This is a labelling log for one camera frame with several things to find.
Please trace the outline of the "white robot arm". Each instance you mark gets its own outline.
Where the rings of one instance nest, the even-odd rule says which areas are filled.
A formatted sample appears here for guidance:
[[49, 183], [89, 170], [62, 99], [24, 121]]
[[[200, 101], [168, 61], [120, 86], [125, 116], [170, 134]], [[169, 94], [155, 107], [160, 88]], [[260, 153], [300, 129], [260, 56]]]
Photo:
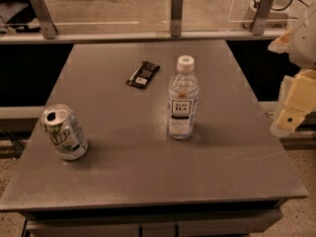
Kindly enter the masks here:
[[293, 77], [283, 77], [270, 126], [273, 135], [288, 136], [316, 108], [316, 2], [268, 50], [287, 52], [289, 61], [300, 68]]

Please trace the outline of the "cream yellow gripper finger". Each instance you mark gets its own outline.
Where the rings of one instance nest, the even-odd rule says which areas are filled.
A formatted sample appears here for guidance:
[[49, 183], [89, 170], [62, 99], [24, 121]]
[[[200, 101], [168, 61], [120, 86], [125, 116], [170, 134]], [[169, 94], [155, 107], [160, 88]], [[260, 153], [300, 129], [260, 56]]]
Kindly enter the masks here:
[[294, 77], [285, 75], [280, 84], [270, 131], [288, 136], [316, 109], [316, 70], [301, 69]]

